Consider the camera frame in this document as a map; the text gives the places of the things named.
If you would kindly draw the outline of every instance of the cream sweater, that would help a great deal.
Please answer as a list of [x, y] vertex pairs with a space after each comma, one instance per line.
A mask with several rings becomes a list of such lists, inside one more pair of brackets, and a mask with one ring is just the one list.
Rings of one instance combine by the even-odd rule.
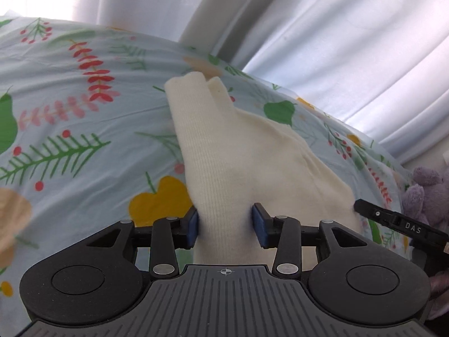
[[[334, 219], [359, 231], [351, 189], [288, 125], [236, 109], [217, 77], [192, 72], [165, 90], [200, 216], [195, 263], [271, 267], [275, 250], [259, 246], [251, 225], [255, 202], [272, 217], [305, 226]], [[315, 264], [314, 249], [303, 249], [303, 269]]]

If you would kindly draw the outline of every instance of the green pear print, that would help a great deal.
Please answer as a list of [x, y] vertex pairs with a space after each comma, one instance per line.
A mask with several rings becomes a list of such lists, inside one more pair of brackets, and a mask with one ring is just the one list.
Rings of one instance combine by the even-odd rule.
[[17, 122], [13, 116], [13, 99], [6, 92], [0, 97], [0, 154], [14, 143], [17, 136]]
[[291, 126], [291, 118], [295, 112], [295, 105], [290, 101], [268, 102], [264, 105], [264, 113], [268, 119]]

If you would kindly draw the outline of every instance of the white curtain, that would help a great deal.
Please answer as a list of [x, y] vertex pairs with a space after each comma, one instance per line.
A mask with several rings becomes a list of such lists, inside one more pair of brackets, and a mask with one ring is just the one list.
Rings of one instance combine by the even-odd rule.
[[134, 30], [284, 86], [405, 162], [449, 134], [449, 0], [0, 0]]

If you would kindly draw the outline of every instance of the purple stuffed animal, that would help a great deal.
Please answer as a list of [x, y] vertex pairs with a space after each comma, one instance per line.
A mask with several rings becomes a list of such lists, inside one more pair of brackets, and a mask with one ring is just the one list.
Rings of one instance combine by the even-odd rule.
[[449, 220], [449, 169], [441, 176], [427, 167], [416, 167], [413, 181], [416, 184], [402, 196], [404, 214], [446, 231]]

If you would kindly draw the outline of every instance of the bed sheet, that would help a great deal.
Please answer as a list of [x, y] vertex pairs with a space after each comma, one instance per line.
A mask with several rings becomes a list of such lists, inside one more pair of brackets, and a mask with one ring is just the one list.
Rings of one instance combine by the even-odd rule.
[[[276, 84], [160, 38], [0, 17], [1, 336], [29, 323], [19, 282], [33, 264], [118, 220], [146, 226], [190, 207], [163, 89], [190, 71], [219, 76], [240, 109], [290, 125], [356, 199], [401, 210], [410, 173], [370, 138]], [[406, 237], [360, 221], [365, 236], [409, 258]], [[139, 268], [148, 252], [139, 250]], [[182, 266], [191, 253], [178, 258]]]

